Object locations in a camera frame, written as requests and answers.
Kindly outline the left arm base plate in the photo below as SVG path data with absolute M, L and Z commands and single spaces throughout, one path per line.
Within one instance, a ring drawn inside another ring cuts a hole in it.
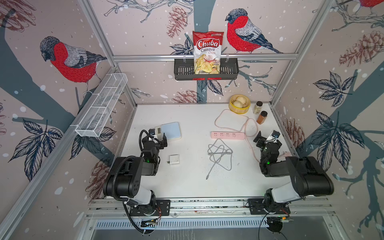
M 148 205 L 137 205 L 130 208 L 131 217 L 159 217 L 169 216 L 171 208 L 170 200 L 156 200 Z

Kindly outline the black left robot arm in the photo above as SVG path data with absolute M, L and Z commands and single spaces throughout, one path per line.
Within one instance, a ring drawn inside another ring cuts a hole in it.
M 170 214 L 170 200 L 158 200 L 154 191 L 141 186 L 142 176 L 157 174 L 159 152 L 167 146 L 167 137 L 161 130 L 142 130 L 140 156 L 116 158 L 103 185 L 103 194 L 123 203 L 130 223 L 143 236 L 153 233 L 161 217 Z

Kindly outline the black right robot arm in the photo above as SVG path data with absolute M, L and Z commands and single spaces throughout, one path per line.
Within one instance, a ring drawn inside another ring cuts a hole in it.
M 265 138 L 258 132 L 254 138 L 256 147 L 261 150 L 260 170 L 265 177 L 290 177 L 290 182 L 280 187 L 268 189 L 263 198 L 248 199 L 251 215 L 264 215 L 259 225 L 267 222 L 267 229 L 279 232 L 283 221 L 290 215 L 288 204 L 303 200 L 307 196 L 329 196 L 334 193 L 334 184 L 314 157 L 285 157 L 278 161 L 280 132 L 273 131 Z

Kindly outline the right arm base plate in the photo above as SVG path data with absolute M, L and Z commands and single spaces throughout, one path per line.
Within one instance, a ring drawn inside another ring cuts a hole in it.
M 279 204 L 275 202 L 267 202 L 262 198 L 251 198 L 247 200 L 246 207 L 250 210 L 251 215 L 290 215 L 291 211 L 288 204 Z

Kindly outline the white USB charger block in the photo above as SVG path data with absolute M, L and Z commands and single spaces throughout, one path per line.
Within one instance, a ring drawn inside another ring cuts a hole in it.
M 171 155 L 167 161 L 169 165 L 179 165 L 180 164 L 180 155 Z

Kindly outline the blue white electronic scale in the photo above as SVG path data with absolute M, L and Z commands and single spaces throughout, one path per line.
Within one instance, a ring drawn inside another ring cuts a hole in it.
M 180 124 L 178 122 L 168 123 L 161 126 L 162 132 L 166 134 L 167 140 L 178 140 L 182 138 Z

